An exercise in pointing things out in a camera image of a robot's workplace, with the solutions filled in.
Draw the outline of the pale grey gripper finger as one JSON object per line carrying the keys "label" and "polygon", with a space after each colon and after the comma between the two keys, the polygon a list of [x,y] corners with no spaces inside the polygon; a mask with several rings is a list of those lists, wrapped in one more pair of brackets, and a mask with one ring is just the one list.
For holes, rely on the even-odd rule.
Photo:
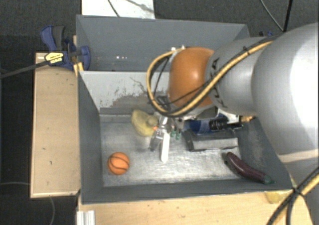
{"label": "pale grey gripper finger", "polygon": [[170,145],[170,134],[165,132],[163,134],[163,140],[161,142],[161,149],[160,149],[160,160],[162,163],[166,163],[168,161],[169,145]]}
{"label": "pale grey gripper finger", "polygon": [[164,132],[162,130],[156,130],[151,137],[149,146],[150,151],[155,151],[158,148],[159,144],[163,141],[163,138]]}

